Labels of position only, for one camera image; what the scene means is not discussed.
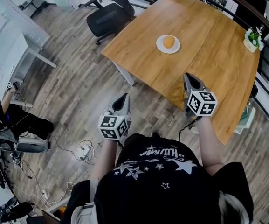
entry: table top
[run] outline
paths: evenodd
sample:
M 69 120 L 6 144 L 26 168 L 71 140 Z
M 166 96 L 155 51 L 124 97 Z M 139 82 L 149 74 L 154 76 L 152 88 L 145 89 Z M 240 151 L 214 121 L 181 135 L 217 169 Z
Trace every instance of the table top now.
M 181 48 L 165 54 L 161 35 L 177 37 Z M 243 45 L 245 29 L 221 11 L 198 0 L 159 0 L 124 28 L 102 51 L 183 109 L 183 75 L 200 78 L 218 99 L 212 123 L 227 144 L 247 104 L 259 50 Z
M 22 33 L 19 34 L 16 41 L 12 45 L 8 56 L 5 59 L 0 70 L 0 99 L 2 100 L 6 92 L 6 84 L 12 81 L 15 72 L 26 56 L 29 45 Z

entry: potted plant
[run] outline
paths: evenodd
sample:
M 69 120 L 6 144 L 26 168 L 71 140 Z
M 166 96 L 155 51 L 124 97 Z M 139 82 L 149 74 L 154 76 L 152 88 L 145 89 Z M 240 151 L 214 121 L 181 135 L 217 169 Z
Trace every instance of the potted plant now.
M 250 51 L 255 52 L 258 48 L 259 50 L 263 50 L 264 44 L 262 43 L 262 28 L 256 28 L 256 32 L 253 31 L 252 28 L 248 29 L 245 33 L 245 39 L 243 41 L 244 46 Z

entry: bread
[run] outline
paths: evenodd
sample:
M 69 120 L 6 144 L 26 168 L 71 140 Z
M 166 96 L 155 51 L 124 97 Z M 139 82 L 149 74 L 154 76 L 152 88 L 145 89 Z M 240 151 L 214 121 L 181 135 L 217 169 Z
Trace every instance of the bread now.
M 172 35 L 168 35 L 163 40 L 165 48 L 172 48 L 175 44 L 175 38 Z

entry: person's arm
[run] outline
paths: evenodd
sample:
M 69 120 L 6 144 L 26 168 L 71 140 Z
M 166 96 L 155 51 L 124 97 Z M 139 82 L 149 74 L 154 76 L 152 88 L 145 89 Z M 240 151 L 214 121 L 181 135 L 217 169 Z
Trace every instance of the person's arm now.
M 91 180 L 99 181 L 115 167 L 116 152 L 117 142 L 115 140 L 104 140 L 101 153 L 90 177 Z
M 9 108 L 10 101 L 12 99 L 13 94 L 16 93 L 16 89 L 14 87 L 12 87 L 9 91 L 10 92 L 6 93 L 5 97 L 3 98 L 2 102 L 1 102 L 4 114 L 6 114 L 8 108 Z
M 221 143 L 216 137 L 211 119 L 203 116 L 197 121 L 200 138 L 200 155 L 205 170 L 213 176 L 224 166 Z

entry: chair armrest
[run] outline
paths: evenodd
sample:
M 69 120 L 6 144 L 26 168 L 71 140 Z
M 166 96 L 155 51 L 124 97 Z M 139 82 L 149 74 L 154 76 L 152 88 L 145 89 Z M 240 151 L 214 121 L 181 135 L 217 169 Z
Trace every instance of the chair armrest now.
M 88 2 L 86 2 L 85 4 L 83 4 L 83 6 L 84 7 L 87 7 L 88 5 L 91 5 L 92 3 L 94 3 L 95 4 L 95 6 L 97 7 L 97 8 L 103 8 L 103 6 L 98 2 L 98 0 L 90 0 L 90 1 L 88 1 Z

